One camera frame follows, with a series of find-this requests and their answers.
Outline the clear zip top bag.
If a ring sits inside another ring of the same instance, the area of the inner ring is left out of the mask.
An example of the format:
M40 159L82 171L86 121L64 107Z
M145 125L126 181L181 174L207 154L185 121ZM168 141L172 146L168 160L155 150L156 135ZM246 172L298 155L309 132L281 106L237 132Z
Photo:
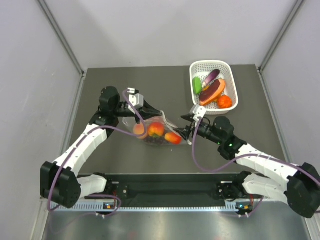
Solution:
M167 120L166 118L166 115L164 113L164 111L161 111L162 112L162 124L164 125L164 134L163 134L163 137L165 137L165 134L166 133L169 133L169 132L174 132L174 128L177 128L177 126L173 123L171 123L169 120ZM125 127L131 132L134 134L133 132L133 128L135 126L136 121L133 117L125 117L122 119L122 123L125 125ZM148 123L148 122L144 122L145 126L146 126L146 132L148 131L148 127L149 125L151 124L152 122ZM181 140L181 143L180 144L171 144L168 142L167 145L161 145L161 146L173 146L173 145L177 145L177 146L183 146L183 145L191 145L192 143L188 140L188 141L185 141L183 138Z

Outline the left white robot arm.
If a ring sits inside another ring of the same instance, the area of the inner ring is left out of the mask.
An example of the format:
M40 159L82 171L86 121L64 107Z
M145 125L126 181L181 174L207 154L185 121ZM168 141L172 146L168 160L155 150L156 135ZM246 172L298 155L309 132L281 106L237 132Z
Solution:
M40 196L67 209L79 199L98 194L109 198L114 191L111 183L101 174L79 177L79 172L94 151L118 128L120 118L133 118L138 124L162 116L135 88L119 94L113 86L101 90L97 112L90 119L80 137L68 150L40 168Z

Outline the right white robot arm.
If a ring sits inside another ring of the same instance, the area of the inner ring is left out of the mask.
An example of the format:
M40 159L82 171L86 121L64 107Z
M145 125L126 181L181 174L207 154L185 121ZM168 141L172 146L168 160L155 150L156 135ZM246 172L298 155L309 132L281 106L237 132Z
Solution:
M184 140L200 136L217 144L217 150L225 160L254 171L241 172L232 182L237 197L267 197L288 205L307 219L319 212L320 175L313 165L287 163L259 151L234 134L235 128L225 116L203 122L199 114L189 113L183 119L191 124L174 130Z

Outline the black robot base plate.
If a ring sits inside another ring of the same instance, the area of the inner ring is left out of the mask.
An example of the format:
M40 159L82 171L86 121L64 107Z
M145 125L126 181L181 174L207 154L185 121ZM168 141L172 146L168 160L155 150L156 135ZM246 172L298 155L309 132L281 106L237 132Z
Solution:
M106 186L98 192L120 198L128 208L223 207L225 201L252 202L258 195L241 193L232 186L231 174L104 174Z

